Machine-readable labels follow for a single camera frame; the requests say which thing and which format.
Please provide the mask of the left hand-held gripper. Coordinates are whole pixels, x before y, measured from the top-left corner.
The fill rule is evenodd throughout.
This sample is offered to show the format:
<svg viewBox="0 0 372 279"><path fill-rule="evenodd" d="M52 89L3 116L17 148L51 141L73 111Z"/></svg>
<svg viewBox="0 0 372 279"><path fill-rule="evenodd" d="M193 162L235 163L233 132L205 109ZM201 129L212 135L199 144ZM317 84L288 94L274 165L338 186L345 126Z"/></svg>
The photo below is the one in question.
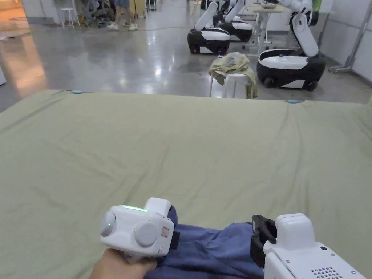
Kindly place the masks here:
<svg viewBox="0 0 372 279"><path fill-rule="evenodd" d="M100 240L125 258L159 258L178 248L180 233L168 217L170 201L151 197L144 208L112 206L100 225Z"/></svg>

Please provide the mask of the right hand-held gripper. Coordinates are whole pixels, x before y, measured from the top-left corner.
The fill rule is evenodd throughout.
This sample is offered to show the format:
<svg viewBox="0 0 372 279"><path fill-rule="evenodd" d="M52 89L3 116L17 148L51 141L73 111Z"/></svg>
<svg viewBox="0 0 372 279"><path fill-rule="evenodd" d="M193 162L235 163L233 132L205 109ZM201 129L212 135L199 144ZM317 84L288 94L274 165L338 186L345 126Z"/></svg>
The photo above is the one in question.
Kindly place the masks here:
<svg viewBox="0 0 372 279"><path fill-rule="evenodd" d="M252 216L250 256L265 279L362 279L335 251L315 240L311 220L302 213L275 220Z"/></svg>

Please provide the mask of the person's left hand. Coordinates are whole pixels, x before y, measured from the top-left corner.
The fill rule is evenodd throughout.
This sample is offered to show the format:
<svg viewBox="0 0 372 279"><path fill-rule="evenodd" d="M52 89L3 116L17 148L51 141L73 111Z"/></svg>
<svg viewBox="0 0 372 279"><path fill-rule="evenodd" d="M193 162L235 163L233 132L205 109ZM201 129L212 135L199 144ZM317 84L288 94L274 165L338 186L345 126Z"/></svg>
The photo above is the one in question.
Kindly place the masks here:
<svg viewBox="0 0 372 279"><path fill-rule="evenodd" d="M143 279L157 266L156 260L144 259L137 263L128 263L123 254L114 249L106 249L95 263L90 279Z"/></svg>

